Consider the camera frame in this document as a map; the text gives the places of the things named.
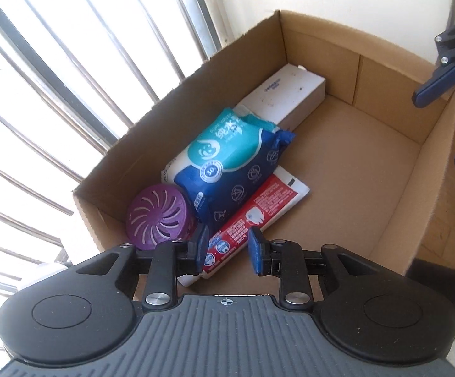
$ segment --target purple round object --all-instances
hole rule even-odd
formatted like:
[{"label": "purple round object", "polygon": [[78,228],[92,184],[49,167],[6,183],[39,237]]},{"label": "purple round object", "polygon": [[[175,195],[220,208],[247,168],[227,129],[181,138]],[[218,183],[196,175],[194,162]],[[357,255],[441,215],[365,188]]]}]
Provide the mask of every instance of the purple round object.
[{"label": "purple round object", "polygon": [[156,184],[141,191],[131,202],[126,234],[140,249],[154,249],[163,241],[188,238],[194,216],[184,195],[171,184]]}]

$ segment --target cardboard box wall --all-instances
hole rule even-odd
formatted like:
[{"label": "cardboard box wall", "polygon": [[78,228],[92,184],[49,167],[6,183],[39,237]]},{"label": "cardboard box wall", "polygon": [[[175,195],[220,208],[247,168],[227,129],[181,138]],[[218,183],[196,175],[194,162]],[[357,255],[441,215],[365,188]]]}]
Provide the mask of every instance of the cardboard box wall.
[{"label": "cardboard box wall", "polygon": [[[455,93],[411,102],[433,65],[374,36],[276,12],[217,53],[153,107],[75,191],[100,251],[126,241],[126,208],[225,107],[286,63],[326,78],[325,101],[297,129],[280,164],[312,190],[265,232],[319,250],[334,243],[404,273],[442,185],[455,127]],[[242,251],[211,279],[214,294],[278,294]]]}]

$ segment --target white box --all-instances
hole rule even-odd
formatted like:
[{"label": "white box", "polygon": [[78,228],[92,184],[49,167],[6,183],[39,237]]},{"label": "white box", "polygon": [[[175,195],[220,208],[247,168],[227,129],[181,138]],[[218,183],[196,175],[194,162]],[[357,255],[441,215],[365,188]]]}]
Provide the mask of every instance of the white box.
[{"label": "white box", "polygon": [[247,109],[280,128],[294,130],[325,99],[325,78],[287,64],[234,107]]}]

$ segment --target blue and teal package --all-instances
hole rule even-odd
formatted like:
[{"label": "blue and teal package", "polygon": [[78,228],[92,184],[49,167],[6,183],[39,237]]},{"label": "blue and teal package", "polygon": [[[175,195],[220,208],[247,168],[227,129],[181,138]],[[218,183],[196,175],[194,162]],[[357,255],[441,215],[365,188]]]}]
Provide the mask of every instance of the blue and teal package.
[{"label": "blue and teal package", "polygon": [[295,136],[253,115],[245,118],[224,109],[162,172],[163,183],[184,189],[211,234],[272,174]]}]

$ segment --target window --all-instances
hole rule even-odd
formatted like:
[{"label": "window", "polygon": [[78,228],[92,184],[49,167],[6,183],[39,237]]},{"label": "window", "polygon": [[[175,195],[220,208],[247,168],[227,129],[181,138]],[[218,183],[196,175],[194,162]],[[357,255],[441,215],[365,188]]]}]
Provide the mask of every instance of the window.
[{"label": "window", "polygon": [[0,0],[0,306],[37,264],[96,253],[72,190],[220,49],[212,24],[204,0]]}]

